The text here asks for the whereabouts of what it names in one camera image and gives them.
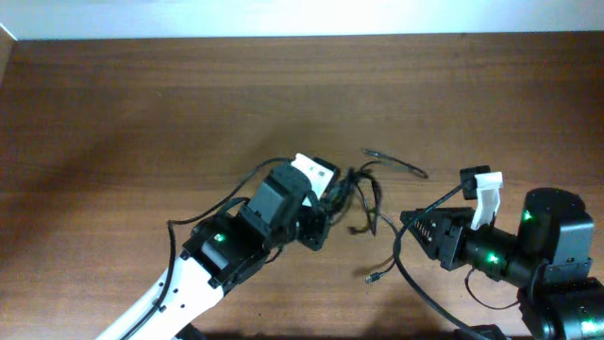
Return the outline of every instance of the white backdrop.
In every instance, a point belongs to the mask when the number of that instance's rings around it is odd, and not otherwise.
[[[19,40],[604,30],[604,0],[0,0]]]

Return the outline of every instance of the wooden table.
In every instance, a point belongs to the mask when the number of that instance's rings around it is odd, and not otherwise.
[[[19,42],[0,90],[0,338],[95,337],[166,267],[166,219],[204,211],[257,163],[296,152],[346,168],[371,147],[427,169],[429,180],[376,171],[393,218],[478,164],[504,173],[497,226],[509,232],[528,190],[579,193],[603,280],[603,110],[603,33]],[[349,235],[361,221],[357,204],[324,249],[288,246],[194,325],[452,329],[397,273],[364,283],[393,235]],[[453,315],[527,332],[517,309],[485,310],[468,296],[467,267],[445,272],[409,236],[403,261]],[[494,305],[515,299],[482,274],[472,286]]]

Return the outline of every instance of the cable connector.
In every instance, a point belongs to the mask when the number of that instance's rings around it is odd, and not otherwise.
[[[383,277],[383,276],[384,276],[383,272],[373,273],[365,278],[365,283],[371,284],[371,283],[381,279],[381,277]]]

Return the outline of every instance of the brown table surface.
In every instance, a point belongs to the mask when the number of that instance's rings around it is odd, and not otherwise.
[[[603,110],[603,33],[19,42],[0,90],[0,338],[95,337],[166,267],[166,219],[204,211],[257,163],[296,152],[346,168],[371,147],[427,169],[429,180],[377,169],[393,218],[479,164],[504,174],[497,226],[509,232],[528,190],[579,193],[602,280]],[[393,235],[349,235],[362,219],[357,204],[319,252],[288,246],[193,324],[451,330],[399,274],[364,283]],[[468,296],[467,267],[444,271],[409,236],[403,261],[465,322],[527,333],[516,308],[489,311]],[[515,300],[482,274],[472,285],[491,304]]]

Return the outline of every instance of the white wall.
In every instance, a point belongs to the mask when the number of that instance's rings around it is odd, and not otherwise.
[[[0,0],[19,40],[604,30],[604,0]]]

